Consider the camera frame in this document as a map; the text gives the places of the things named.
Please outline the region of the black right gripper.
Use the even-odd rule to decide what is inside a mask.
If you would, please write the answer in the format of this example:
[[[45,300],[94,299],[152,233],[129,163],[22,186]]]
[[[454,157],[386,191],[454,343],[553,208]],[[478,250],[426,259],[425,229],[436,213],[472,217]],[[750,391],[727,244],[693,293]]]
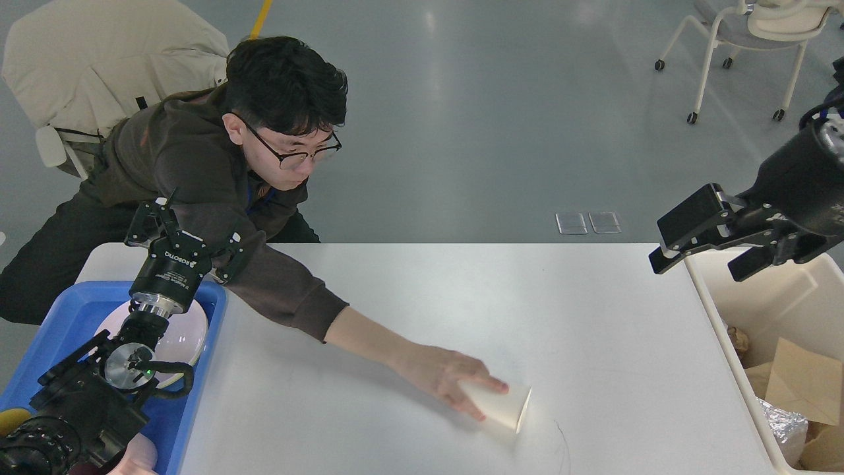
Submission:
[[[842,120],[803,127],[759,167],[738,197],[707,183],[657,220],[660,246],[649,255],[656,274],[708,250],[753,245],[729,261],[735,282],[785,261],[804,263],[842,242]],[[786,220],[777,241],[772,208]]]

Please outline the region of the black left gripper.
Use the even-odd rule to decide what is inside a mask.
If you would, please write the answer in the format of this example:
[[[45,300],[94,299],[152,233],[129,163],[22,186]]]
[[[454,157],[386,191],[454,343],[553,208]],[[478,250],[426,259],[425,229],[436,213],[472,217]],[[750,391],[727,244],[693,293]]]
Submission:
[[[155,307],[160,315],[186,313],[202,278],[229,284],[247,261],[239,232],[232,232],[220,245],[208,246],[201,238],[180,231],[171,207],[178,190],[175,187],[167,197],[141,202],[124,238],[126,246],[148,250],[130,287],[131,300],[140,307]]]

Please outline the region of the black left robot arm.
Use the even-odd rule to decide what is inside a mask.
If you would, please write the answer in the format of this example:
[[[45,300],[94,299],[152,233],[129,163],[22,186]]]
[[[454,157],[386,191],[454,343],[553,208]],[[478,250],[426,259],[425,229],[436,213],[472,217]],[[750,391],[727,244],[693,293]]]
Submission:
[[[84,282],[51,305],[2,390],[26,420],[2,433],[3,474],[109,466],[144,433],[156,470],[176,473],[226,310],[223,283],[245,264],[240,235],[210,244],[164,198],[139,205],[125,243],[147,249],[128,282]]]

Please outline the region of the person's left forearm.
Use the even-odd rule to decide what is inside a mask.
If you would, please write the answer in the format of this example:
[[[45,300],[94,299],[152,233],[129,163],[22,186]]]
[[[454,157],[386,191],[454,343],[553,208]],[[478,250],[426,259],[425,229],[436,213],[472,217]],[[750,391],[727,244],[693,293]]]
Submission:
[[[428,370],[425,354],[419,351],[422,346],[371,321],[352,307],[340,311],[329,326],[324,341],[350,354],[385,365],[405,379],[418,379]]]

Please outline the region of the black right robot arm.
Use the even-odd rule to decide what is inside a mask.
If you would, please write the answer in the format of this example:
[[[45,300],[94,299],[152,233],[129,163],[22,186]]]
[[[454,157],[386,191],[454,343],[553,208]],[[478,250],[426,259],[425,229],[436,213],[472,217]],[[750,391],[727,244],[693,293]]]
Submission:
[[[727,267],[744,282],[787,261],[805,264],[843,239],[842,85],[800,118],[799,131],[736,195],[707,183],[657,220],[649,255],[663,274],[691,255],[747,245]]]

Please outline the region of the person's left hand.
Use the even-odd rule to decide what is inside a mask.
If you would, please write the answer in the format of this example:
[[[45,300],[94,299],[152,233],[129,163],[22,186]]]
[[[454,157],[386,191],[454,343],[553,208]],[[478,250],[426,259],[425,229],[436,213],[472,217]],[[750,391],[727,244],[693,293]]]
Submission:
[[[510,390],[506,382],[489,373],[481,360],[437,346],[410,343],[388,367],[418,390],[477,421],[485,420],[486,415],[461,388],[461,383],[480,385],[496,395],[507,395]]]

